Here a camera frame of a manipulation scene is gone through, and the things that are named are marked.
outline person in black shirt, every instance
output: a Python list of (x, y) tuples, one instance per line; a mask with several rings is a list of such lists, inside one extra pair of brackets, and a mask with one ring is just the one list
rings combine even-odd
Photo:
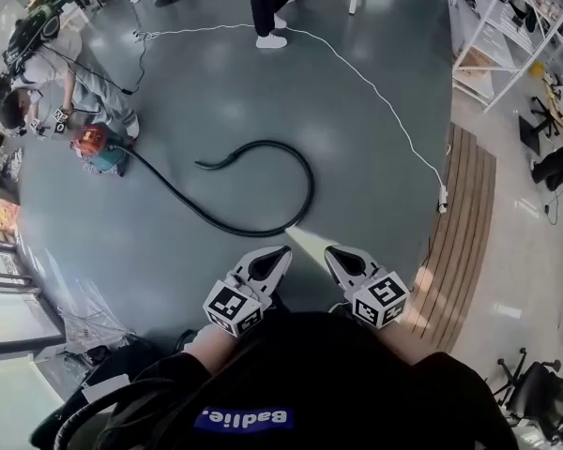
[(117, 405), (95, 448), (518, 448), (479, 375), (395, 322), (277, 311), (238, 339), (210, 324), (150, 379), (170, 384)]

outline yellow object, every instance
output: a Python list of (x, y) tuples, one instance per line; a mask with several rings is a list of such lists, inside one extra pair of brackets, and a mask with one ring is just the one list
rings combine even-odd
[(541, 77), (544, 75), (544, 65), (539, 60), (536, 60), (532, 65), (530, 65), (528, 71), (533, 77)]

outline office chair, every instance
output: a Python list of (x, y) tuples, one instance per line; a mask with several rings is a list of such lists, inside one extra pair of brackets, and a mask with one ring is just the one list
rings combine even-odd
[(521, 349), (520, 353), (521, 360), (512, 375), (504, 359), (498, 360), (497, 364), (505, 371), (508, 382), (493, 395), (505, 392), (498, 400), (499, 406), (504, 406), (516, 419), (531, 420), (548, 442), (557, 443), (563, 437), (563, 379), (556, 376), (561, 369), (561, 362), (534, 362), (522, 374), (527, 351)]

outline white sneaker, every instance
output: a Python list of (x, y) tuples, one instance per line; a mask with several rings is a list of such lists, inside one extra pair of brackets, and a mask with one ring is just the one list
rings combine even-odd
[(259, 49), (280, 49), (288, 44), (288, 40), (284, 37), (269, 34), (266, 37), (256, 39), (256, 47)]
[(278, 17), (277, 14), (273, 15), (273, 20), (275, 21), (275, 28), (277, 28), (278, 30), (283, 30), (288, 26), (288, 22)]
[(137, 116), (134, 118), (133, 122), (125, 128), (125, 130), (127, 131), (128, 136), (133, 140), (138, 138), (138, 135), (140, 135), (140, 123), (138, 122)]

